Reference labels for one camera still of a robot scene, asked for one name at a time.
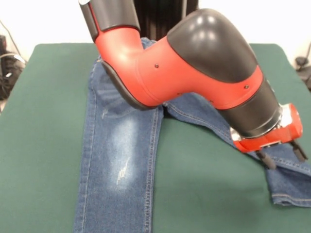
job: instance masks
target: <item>black cable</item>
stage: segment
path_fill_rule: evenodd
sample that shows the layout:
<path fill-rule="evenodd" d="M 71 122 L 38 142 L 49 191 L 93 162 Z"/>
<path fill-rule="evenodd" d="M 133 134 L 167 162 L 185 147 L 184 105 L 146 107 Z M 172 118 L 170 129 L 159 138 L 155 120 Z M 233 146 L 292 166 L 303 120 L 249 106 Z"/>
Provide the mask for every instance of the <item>black cable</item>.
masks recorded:
<path fill-rule="evenodd" d="M 20 52 L 19 52 L 19 50 L 18 50 L 18 47 L 16 46 L 15 41 L 13 40 L 13 37 L 12 37 L 10 31 L 6 28 L 6 26 L 2 23 L 1 20 L 0 20 L 0 24 L 2 25 L 2 27 L 3 27 L 3 28 L 7 31 L 7 33 L 9 34 L 9 37 L 10 37 L 10 39 L 11 39 L 11 41 L 12 41 L 12 43 L 13 43 L 13 45 L 14 45 L 16 51 L 17 51 L 17 53 L 19 54 L 19 56 L 21 56 L 21 55 L 20 55 Z"/>

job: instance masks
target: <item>cable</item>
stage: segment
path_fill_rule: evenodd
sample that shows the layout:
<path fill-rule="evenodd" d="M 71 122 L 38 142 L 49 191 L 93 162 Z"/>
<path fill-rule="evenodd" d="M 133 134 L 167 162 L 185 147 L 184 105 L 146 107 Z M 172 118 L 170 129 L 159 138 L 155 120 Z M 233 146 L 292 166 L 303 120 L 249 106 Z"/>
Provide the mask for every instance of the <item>cable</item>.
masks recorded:
<path fill-rule="evenodd" d="M 19 60 L 20 62 L 24 63 L 24 64 L 27 64 L 27 62 L 25 61 L 24 58 L 22 58 L 19 54 L 17 53 L 12 53 L 12 52 L 9 52 L 9 53 L 5 53 L 5 54 L 2 54 L 0 55 L 0 60 L 4 57 L 7 57 L 7 56 L 13 56 L 15 59 Z"/>
<path fill-rule="evenodd" d="M 307 55 L 305 57 L 296 57 L 295 61 L 296 61 L 296 64 L 299 66 L 296 69 L 296 71 L 301 71 L 301 69 L 306 64 L 308 64 L 308 62 L 309 62 L 308 57 L 309 57 L 309 54 L 310 54 L 310 49 L 311 49 L 311 42 L 310 42 L 309 47 L 308 47 Z"/>
<path fill-rule="evenodd" d="M 2 27 L 8 32 L 8 34 L 9 34 L 9 37 L 10 37 L 10 39 L 11 39 L 11 41 L 12 41 L 12 43 L 13 43 L 13 45 L 14 45 L 14 47 L 15 47 L 15 49 L 16 49 L 16 51 L 17 51 L 17 53 L 20 55 L 20 52 L 19 52 L 19 50 L 18 50 L 18 47 L 16 46 L 16 44 L 15 44 L 15 41 L 13 40 L 13 37 L 12 37 L 12 35 L 11 35 L 11 33 L 10 33 L 10 31 L 6 28 L 6 26 L 2 23 L 2 21 L 0 20 L 0 24 L 2 25 Z"/>

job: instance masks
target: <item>blue jeans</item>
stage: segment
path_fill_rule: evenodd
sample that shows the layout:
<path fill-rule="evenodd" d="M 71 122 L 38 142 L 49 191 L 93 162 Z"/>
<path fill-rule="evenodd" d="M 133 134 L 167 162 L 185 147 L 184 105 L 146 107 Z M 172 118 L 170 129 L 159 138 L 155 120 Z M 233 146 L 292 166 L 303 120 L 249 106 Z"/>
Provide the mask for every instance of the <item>blue jeans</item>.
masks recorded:
<path fill-rule="evenodd" d="M 153 41 L 142 39 L 144 47 Z M 229 125 L 201 96 L 185 94 L 156 109 L 139 111 L 118 93 L 100 58 L 88 102 L 74 233 L 150 233 L 156 149 L 164 108 L 174 118 L 214 131 L 234 147 Z M 311 207 L 311 168 L 292 148 L 266 149 L 278 169 L 266 169 L 275 204 Z M 258 159 L 254 153 L 249 156 Z"/>

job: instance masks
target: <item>jeans leg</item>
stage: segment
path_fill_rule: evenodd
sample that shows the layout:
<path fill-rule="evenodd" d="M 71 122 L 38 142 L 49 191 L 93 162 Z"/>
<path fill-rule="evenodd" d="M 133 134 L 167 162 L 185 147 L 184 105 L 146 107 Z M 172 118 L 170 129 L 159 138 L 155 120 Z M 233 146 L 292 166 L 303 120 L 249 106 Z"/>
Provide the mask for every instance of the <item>jeans leg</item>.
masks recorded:
<path fill-rule="evenodd" d="M 98 61 L 89 81 L 74 233 L 150 233 L 163 108 L 132 108 Z"/>

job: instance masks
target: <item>black joint cover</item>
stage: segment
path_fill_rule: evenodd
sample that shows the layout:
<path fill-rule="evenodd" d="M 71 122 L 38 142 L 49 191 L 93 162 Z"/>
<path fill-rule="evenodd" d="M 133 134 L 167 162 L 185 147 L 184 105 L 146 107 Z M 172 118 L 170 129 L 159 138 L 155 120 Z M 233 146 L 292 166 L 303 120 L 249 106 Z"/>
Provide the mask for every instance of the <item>black joint cover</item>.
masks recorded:
<path fill-rule="evenodd" d="M 91 0 L 102 32 L 116 27 L 132 27 L 140 31 L 133 0 Z"/>
<path fill-rule="evenodd" d="M 185 62 L 224 83 L 247 79 L 258 65 L 235 26 L 212 9 L 190 13 L 168 32 L 167 39 Z"/>
<path fill-rule="evenodd" d="M 82 14 L 84 16 L 84 19 L 86 21 L 86 25 L 88 27 L 89 33 L 91 34 L 93 42 L 95 42 L 96 38 L 98 37 L 98 30 L 96 27 L 95 20 L 93 18 L 91 8 L 89 4 L 80 4 Z"/>

